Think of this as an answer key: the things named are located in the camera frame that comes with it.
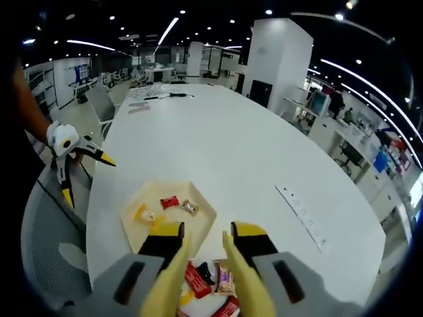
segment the office chair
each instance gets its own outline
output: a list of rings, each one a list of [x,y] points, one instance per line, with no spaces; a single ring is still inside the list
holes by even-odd
[[[88,273],[74,265],[87,262],[85,225],[66,204],[56,170],[50,166],[44,168],[28,198],[20,250],[28,284],[50,310],[58,311],[69,301],[87,297],[91,284]],[[71,168],[71,178],[83,185],[73,183],[75,202],[79,204],[75,208],[87,208],[89,190],[84,186],[91,187],[91,178],[76,165]],[[80,252],[64,253],[69,247]]]
[[[334,161],[338,163],[338,165],[347,173],[348,176],[351,176],[351,168],[348,166],[349,162],[352,162],[352,164],[361,167],[361,163],[363,161],[363,157],[355,148],[349,144],[348,142],[345,142],[344,146],[341,146],[341,153],[347,157],[346,161],[342,161],[338,158],[336,158]]]
[[[120,104],[114,104],[102,86],[93,87],[85,93],[85,96],[97,115],[101,135],[105,138]]]

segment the computer monitor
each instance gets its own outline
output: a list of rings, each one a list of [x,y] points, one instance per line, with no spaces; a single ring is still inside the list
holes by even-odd
[[[309,108],[315,114],[323,116],[327,112],[329,104],[330,96],[316,89],[311,96]]]

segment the ceiling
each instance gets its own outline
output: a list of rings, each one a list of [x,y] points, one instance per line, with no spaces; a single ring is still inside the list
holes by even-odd
[[[333,66],[321,62],[327,59],[339,64],[370,81],[389,95],[393,101],[408,115],[415,126],[422,117],[423,107],[419,94],[416,94],[412,106],[404,98],[410,96],[412,74],[414,89],[421,83],[420,74],[414,68],[418,63],[414,52],[414,40],[410,33],[413,25],[409,17],[410,8],[405,5],[386,5],[385,1],[360,0],[351,10],[345,7],[346,0],[305,1],[305,0],[214,0],[214,1],[134,1],[134,0],[66,0],[33,1],[23,13],[23,23],[15,26],[21,28],[21,40],[35,38],[36,43],[23,47],[22,63],[34,65],[49,58],[61,59],[69,54],[76,57],[96,53],[110,53],[100,48],[68,44],[66,40],[81,40],[108,46],[120,51],[127,51],[130,45],[137,43],[140,47],[155,47],[157,41],[174,17],[179,21],[169,32],[162,46],[188,45],[192,40],[221,46],[243,46],[248,55],[250,28],[254,20],[269,17],[290,17],[314,39],[313,55],[310,67],[317,67],[317,75],[336,85],[345,83],[357,91],[374,90]],[[273,11],[269,16],[267,9]],[[333,16],[342,12],[345,19],[360,24],[378,33],[384,39],[395,39],[392,43],[377,39],[353,26],[323,18],[291,16],[294,12],[320,13]],[[66,16],[75,14],[71,20]],[[139,34],[134,42],[119,40],[126,34]],[[407,137],[412,137],[413,147],[423,154],[423,144],[388,102],[386,113],[394,113],[392,119]]]

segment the white oval table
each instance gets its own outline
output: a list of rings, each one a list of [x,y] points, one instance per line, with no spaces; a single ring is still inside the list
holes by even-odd
[[[130,252],[120,211],[149,180],[190,180],[217,211],[199,258],[226,258],[222,231],[240,220],[264,228],[279,252],[319,273],[333,297],[364,305],[385,234],[370,205],[332,159],[277,115],[220,86],[164,85],[194,98],[152,100],[128,114],[123,102],[102,149],[117,167],[96,163],[87,215],[91,282]],[[275,189],[288,185],[318,218],[322,254]]]

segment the red candy wrapper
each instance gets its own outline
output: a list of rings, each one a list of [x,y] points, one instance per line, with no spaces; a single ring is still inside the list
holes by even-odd
[[[201,299],[212,292],[212,288],[198,274],[191,261],[188,262],[186,267],[185,280],[191,286],[197,299]]]
[[[238,307],[239,300],[235,296],[229,296],[226,303],[211,317],[231,317]]]
[[[179,206],[179,201],[176,196],[160,199],[160,202],[161,202],[161,205],[163,206],[163,209]]]

